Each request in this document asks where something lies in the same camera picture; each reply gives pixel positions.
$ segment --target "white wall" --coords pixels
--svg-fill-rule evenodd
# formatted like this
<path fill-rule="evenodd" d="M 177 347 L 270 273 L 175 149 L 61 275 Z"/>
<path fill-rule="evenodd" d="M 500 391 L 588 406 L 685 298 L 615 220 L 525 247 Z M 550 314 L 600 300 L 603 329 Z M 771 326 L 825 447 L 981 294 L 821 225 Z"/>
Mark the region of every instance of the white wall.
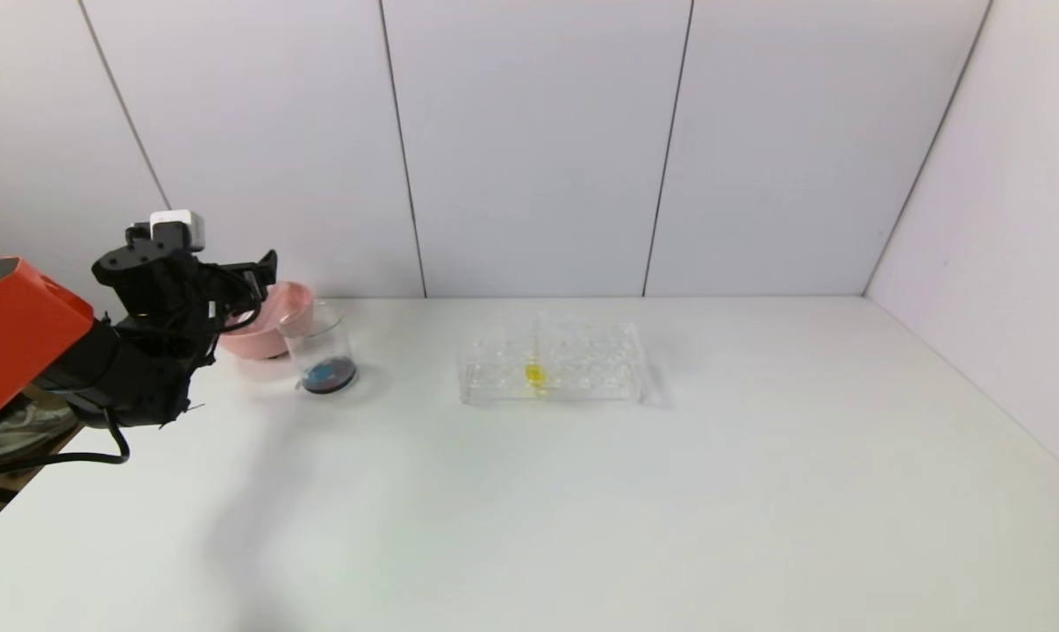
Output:
<path fill-rule="evenodd" d="M 424 295 L 377 0 L 85 0 L 204 259 L 321 295 Z"/>
<path fill-rule="evenodd" d="M 868 295 L 1059 456 L 1059 0 L 998 0 Z"/>
<path fill-rule="evenodd" d="M 862 293 L 986 0 L 698 0 L 647 295 Z"/>
<path fill-rule="evenodd" d="M 639 295 L 688 0 L 384 0 L 429 295 Z"/>
<path fill-rule="evenodd" d="M 92 263 L 164 209 L 79 5 L 0 0 L 0 255 L 120 317 Z"/>

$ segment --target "tabletop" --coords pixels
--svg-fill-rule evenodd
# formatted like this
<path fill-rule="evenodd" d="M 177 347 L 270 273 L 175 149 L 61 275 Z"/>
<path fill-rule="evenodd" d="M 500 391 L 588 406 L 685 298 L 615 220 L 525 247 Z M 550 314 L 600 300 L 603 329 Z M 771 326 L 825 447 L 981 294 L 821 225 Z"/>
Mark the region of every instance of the tabletop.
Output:
<path fill-rule="evenodd" d="M 349 391 L 219 355 L 44 469 L 0 631 L 1059 631 L 1058 461 L 868 301 L 343 305 Z M 657 397 L 460 403 L 537 311 L 636 323 Z"/>

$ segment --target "glass beaker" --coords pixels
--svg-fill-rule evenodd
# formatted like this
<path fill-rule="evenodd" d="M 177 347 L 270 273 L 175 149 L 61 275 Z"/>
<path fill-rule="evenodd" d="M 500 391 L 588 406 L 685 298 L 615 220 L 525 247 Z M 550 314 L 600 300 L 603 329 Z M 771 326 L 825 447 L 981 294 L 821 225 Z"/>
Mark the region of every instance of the glass beaker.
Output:
<path fill-rule="evenodd" d="M 344 320 L 336 305 L 316 301 L 307 312 L 280 323 L 280 335 L 308 393 L 334 393 L 357 379 Z"/>

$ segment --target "shoe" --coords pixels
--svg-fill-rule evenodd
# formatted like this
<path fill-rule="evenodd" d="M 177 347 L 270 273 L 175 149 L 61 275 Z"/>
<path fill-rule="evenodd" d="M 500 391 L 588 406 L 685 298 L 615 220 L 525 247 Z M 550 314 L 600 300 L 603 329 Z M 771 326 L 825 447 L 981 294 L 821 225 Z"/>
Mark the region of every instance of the shoe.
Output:
<path fill-rule="evenodd" d="M 75 427 L 76 415 L 68 405 L 40 409 L 30 403 L 16 409 L 6 419 L 0 420 L 0 461 L 24 456 Z"/>

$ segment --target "dark liquid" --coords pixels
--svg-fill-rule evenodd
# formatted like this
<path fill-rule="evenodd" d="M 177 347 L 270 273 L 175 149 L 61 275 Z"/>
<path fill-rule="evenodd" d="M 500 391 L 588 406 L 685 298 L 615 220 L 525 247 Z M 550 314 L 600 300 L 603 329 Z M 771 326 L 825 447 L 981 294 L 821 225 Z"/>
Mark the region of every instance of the dark liquid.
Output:
<path fill-rule="evenodd" d="M 325 395 L 347 387 L 357 379 L 357 364 L 348 357 L 333 357 L 304 373 L 304 389 L 308 393 Z"/>

